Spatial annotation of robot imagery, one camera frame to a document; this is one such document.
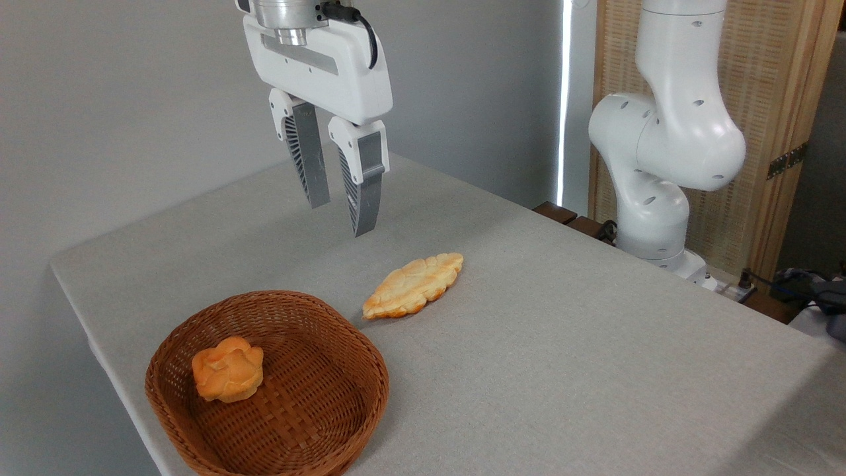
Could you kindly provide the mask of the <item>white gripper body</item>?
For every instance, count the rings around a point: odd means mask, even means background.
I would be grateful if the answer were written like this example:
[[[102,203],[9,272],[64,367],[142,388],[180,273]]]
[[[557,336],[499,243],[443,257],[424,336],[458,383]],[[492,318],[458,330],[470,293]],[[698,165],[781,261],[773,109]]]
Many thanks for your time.
[[[371,42],[361,24],[330,20],[308,30],[304,46],[283,45],[256,18],[243,27],[254,68],[267,85],[305,100],[357,126],[393,107],[392,85],[383,49],[371,63]]]

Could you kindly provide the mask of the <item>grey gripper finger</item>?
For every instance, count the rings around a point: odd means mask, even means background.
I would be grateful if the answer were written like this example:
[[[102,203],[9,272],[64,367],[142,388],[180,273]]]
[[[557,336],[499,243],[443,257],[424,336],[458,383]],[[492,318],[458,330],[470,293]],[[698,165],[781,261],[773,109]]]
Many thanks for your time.
[[[328,131],[338,148],[352,229],[360,236],[377,225],[381,181],[390,171],[385,126],[381,120],[356,126],[335,116]]]
[[[320,131],[313,104],[272,88],[268,97],[273,124],[284,142],[312,208],[330,202]]]

